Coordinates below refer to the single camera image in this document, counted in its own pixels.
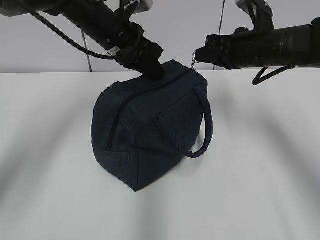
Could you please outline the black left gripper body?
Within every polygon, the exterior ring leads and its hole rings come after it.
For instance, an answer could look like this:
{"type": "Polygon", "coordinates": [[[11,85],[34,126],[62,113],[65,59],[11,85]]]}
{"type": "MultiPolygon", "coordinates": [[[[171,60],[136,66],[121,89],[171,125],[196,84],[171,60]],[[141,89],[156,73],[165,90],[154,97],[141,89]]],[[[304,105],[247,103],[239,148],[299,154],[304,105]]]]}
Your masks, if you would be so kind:
{"type": "Polygon", "coordinates": [[[131,26],[136,31],[137,37],[132,46],[128,46],[116,54],[116,62],[127,69],[140,72],[139,62],[141,60],[159,61],[164,49],[145,38],[144,30],[139,24],[133,23],[131,26]]]}

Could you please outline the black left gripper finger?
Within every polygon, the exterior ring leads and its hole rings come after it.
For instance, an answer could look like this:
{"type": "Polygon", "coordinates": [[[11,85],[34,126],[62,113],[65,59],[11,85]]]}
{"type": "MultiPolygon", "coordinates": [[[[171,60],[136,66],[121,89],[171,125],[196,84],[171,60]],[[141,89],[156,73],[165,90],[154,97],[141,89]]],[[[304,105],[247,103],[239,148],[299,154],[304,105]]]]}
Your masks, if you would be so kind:
{"type": "Polygon", "coordinates": [[[138,65],[139,72],[154,81],[161,81],[165,76],[165,71],[157,60],[143,59],[138,65]]]}

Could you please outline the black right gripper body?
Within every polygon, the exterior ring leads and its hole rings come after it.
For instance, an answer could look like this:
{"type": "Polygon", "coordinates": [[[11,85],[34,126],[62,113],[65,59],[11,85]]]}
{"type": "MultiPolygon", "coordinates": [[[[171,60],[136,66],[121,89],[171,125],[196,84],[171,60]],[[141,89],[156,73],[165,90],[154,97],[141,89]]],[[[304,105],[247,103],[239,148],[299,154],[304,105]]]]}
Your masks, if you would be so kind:
{"type": "Polygon", "coordinates": [[[240,68],[232,63],[231,50],[232,35],[207,35],[205,45],[195,51],[194,60],[227,70],[239,70],[240,68]]]}

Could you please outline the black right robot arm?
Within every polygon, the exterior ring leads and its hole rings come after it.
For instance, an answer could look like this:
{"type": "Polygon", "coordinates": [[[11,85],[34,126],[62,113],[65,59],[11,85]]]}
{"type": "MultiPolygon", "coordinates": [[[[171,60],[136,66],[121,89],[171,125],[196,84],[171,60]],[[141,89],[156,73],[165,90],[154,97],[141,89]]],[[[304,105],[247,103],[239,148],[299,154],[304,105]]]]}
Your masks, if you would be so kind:
{"type": "Polygon", "coordinates": [[[227,70],[320,66],[320,24],[256,32],[238,28],[231,35],[212,34],[195,51],[195,60],[227,70]]]}

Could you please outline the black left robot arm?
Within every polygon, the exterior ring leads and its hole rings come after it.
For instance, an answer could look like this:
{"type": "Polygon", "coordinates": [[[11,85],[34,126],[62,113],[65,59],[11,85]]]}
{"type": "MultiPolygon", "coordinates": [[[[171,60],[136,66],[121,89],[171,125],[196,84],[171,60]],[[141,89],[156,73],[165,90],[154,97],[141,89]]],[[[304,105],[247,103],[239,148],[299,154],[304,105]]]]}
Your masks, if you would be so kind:
{"type": "Polygon", "coordinates": [[[2,0],[0,13],[6,17],[30,14],[79,51],[94,58],[116,61],[126,69],[160,81],[164,69],[159,62],[163,49],[144,37],[144,29],[131,22],[134,14],[149,11],[151,0],[121,0],[112,11],[103,0],[2,0]],[[40,15],[63,15],[107,51],[106,55],[90,51],[70,39],[40,15]]]}

